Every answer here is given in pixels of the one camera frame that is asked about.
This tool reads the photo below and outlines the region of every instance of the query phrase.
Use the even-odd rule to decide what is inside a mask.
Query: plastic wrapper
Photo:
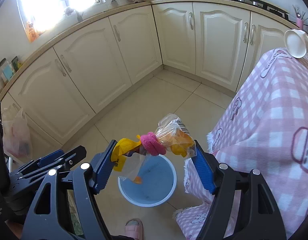
[[[168,114],[158,123],[155,136],[167,151],[184,158],[196,156],[195,141],[175,114]],[[113,170],[122,180],[129,178],[140,184],[141,178],[137,174],[150,153],[141,144],[139,135],[137,138],[138,142],[127,138],[121,139],[113,150],[111,160],[115,161]]]
[[[3,149],[15,157],[32,158],[32,143],[23,109],[13,106],[2,111]]]

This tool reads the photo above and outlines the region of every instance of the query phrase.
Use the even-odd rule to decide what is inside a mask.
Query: blue bucket
[[[122,195],[140,207],[155,207],[167,201],[175,191],[177,176],[173,164],[165,156],[150,156],[141,166],[138,176],[142,184],[118,177]]]

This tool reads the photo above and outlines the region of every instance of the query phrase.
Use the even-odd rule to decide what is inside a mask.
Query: pink checkered tablecloth
[[[219,162],[237,171],[261,171],[291,236],[308,213],[308,57],[293,58],[284,48],[265,53],[207,140]],[[176,214],[187,240],[194,240],[213,197],[190,159],[184,185],[203,201]],[[234,230],[238,205],[236,194],[226,236]]]

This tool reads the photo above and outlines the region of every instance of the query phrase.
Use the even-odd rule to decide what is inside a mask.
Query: pink hair tie
[[[140,137],[140,141],[142,142],[145,150],[147,150],[147,152],[149,152],[151,155],[157,156],[159,154],[166,154],[166,149],[158,142],[153,132],[142,135]]]

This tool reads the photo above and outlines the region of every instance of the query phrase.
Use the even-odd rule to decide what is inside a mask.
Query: pink slipper
[[[135,220],[139,223],[138,225],[127,225],[129,221]],[[137,240],[143,240],[143,224],[142,221],[140,221],[138,218],[132,218],[126,222],[125,226],[125,236],[137,239]]]

